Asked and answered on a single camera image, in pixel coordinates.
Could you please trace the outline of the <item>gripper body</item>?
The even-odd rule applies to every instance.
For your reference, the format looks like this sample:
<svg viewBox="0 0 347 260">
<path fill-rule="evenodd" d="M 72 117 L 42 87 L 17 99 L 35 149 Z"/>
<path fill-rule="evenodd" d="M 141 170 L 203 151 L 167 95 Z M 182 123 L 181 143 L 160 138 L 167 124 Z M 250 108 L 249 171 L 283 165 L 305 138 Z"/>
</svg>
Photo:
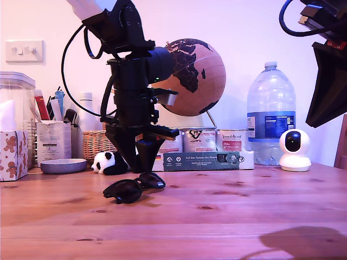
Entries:
<svg viewBox="0 0 347 260">
<path fill-rule="evenodd" d="M 116 90 L 114 92 L 116 114 L 114 117 L 105 116 L 104 121 L 123 130 L 134 131 L 136 135 L 150 133 L 174 140 L 179 135 L 179 131 L 157 125 L 159 111 L 154 108 L 154 105 L 157 103 L 173 105 L 177 94 L 173 90 Z"/>
</svg>

